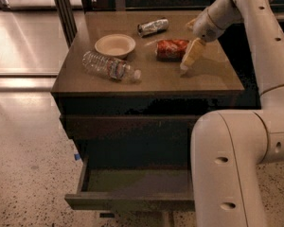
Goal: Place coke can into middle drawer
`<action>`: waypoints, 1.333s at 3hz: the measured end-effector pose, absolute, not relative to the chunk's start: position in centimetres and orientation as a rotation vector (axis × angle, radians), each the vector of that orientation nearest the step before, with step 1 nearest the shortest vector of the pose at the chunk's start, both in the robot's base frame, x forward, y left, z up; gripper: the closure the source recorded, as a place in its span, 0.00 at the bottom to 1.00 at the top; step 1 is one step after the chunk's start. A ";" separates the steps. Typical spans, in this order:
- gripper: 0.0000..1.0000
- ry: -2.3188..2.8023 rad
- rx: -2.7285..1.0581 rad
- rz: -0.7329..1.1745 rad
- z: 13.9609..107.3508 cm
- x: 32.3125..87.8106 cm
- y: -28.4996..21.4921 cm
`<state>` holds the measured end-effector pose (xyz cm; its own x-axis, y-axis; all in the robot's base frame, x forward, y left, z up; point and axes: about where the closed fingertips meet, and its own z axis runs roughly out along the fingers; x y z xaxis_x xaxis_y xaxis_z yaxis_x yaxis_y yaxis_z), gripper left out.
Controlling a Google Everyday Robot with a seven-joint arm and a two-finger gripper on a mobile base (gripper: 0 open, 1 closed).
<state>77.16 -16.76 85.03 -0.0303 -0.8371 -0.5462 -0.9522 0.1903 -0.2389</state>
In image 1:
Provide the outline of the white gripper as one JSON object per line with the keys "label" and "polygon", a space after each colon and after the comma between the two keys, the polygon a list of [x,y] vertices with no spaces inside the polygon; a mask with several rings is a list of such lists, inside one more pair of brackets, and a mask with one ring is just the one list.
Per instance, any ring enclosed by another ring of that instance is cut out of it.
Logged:
{"label": "white gripper", "polygon": [[186,28],[192,30],[198,38],[187,45],[180,64],[181,71],[187,71],[202,56],[206,43],[213,42],[222,35],[222,14],[216,9],[206,8],[196,19],[189,21]]}

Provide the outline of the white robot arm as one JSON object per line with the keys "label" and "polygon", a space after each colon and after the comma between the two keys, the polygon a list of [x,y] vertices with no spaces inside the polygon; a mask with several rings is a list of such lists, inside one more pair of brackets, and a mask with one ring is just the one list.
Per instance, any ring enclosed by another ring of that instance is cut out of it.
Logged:
{"label": "white robot arm", "polygon": [[222,110],[199,118],[190,158],[197,227],[267,227],[257,165],[284,161],[284,32],[273,0],[216,0],[187,23],[195,39],[180,68],[242,21],[257,79],[258,110]]}

